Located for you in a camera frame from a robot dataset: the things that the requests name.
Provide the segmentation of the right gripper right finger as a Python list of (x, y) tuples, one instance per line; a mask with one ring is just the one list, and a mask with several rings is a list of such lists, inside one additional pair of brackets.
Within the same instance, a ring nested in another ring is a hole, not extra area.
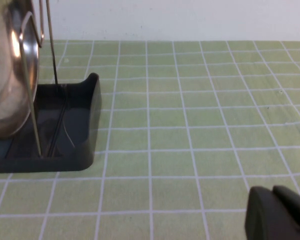
[(272, 192), (300, 227), (300, 195), (283, 185), (275, 185)]

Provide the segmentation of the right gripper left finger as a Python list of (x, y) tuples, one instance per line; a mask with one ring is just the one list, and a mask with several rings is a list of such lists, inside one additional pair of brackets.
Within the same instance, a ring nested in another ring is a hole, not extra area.
[(300, 227), (273, 189), (253, 186), (249, 191), (244, 223), (248, 240), (300, 240)]

